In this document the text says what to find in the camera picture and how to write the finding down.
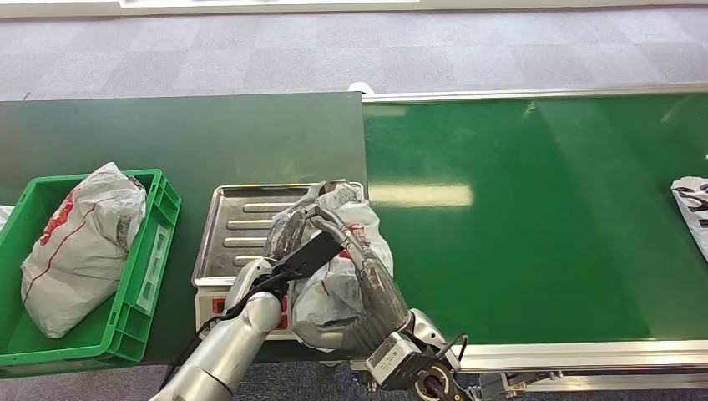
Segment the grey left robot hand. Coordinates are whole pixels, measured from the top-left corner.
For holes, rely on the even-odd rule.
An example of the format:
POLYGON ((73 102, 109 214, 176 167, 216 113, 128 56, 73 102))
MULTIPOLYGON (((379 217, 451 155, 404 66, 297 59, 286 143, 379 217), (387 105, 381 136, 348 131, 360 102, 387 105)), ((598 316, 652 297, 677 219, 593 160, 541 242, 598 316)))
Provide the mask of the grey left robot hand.
POLYGON ((271 274, 273 266, 300 245, 305 226, 306 218, 302 210, 287 210, 274 217, 263 256, 241 269, 226 296, 225 312, 233 309, 242 299, 248 298, 246 294, 255 281, 271 274))

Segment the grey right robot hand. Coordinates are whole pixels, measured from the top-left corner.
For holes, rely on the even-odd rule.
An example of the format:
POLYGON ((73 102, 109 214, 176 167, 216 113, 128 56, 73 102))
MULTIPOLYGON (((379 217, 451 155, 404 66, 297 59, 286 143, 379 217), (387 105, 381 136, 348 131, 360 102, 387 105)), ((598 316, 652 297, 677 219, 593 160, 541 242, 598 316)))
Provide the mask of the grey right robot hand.
POLYGON ((334 237, 352 259, 362 299, 362 311, 345 324, 317 326, 296 322, 291 331, 314 348, 370 353, 389 334, 407 323, 408 307, 385 264, 332 211, 307 206, 302 214, 312 225, 334 237))

